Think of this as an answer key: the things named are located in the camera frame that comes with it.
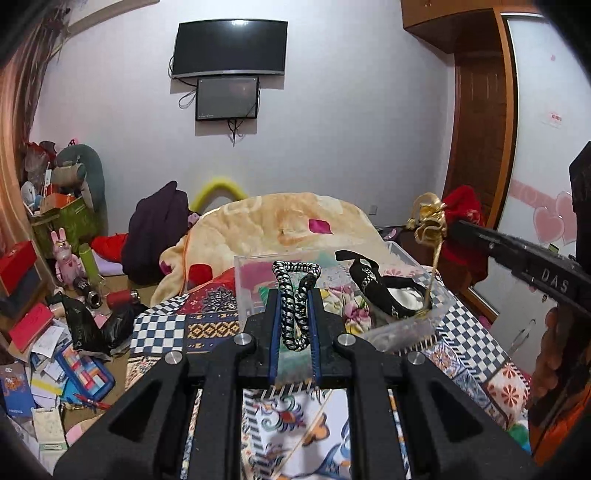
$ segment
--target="beige blanket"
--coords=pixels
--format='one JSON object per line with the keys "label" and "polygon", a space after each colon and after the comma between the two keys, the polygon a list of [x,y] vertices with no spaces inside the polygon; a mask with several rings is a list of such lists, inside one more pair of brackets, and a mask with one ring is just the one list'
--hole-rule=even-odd
{"label": "beige blanket", "polygon": [[[309,220],[324,220],[331,233],[310,231]],[[183,292],[189,267],[211,265],[213,276],[234,266],[235,255],[268,255],[302,249],[360,245],[356,251],[376,261],[390,258],[381,237],[356,206],[314,193],[275,193],[228,203],[205,214],[160,255],[172,268],[151,305]]]}

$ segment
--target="green bag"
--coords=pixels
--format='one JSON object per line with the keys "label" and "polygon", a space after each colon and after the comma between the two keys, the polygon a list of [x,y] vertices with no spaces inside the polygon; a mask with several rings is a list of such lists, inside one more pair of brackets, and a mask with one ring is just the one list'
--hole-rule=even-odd
{"label": "green bag", "polygon": [[102,230],[100,216],[86,206],[82,197],[63,208],[30,217],[29,221],[45,258],[53,258],[52,230],[57,232],[63,228],[66,231],[66,238],[75,254],[81,244],[90,243]]}

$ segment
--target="blue pencil case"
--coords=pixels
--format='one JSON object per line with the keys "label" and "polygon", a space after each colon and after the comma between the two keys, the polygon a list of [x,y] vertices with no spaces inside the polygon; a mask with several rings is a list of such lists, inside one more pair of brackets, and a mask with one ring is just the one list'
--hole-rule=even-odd
{"label": "blue pencil case", "polygon": [[115,385],[113,375],[100,361],[91,356],[80,355],[72,348],[72,343],[68,343],[56,354],[56,360],[80,394],[86,398],[100,401]]}

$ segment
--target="curtain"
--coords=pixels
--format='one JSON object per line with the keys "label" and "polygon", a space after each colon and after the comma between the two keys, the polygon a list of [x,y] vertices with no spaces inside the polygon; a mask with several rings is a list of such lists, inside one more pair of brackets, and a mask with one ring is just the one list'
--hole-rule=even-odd
{"label": "curtain", "polygon": [[55,284],[22,203],[20,180],[28,141],[51,49],[63,32],[64,10],[51,9],[33,28],[0,71],[0,254],[13,244],[33,240],[35,267],[47,285]]}

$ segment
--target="hand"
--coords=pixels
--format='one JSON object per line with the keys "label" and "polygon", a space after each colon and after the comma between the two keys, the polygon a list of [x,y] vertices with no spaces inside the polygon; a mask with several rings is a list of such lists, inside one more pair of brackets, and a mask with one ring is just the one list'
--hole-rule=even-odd
{"label": "hand", "polygon": [[556,341],[557,309],[551,309],[546,314],[545,323],[548,330],[542,337],[541,352],[535,360],[535,371],[531,377],[531,392],[538,398],[556,388],[558,385],[556,370],[562,363],[562,350]]}

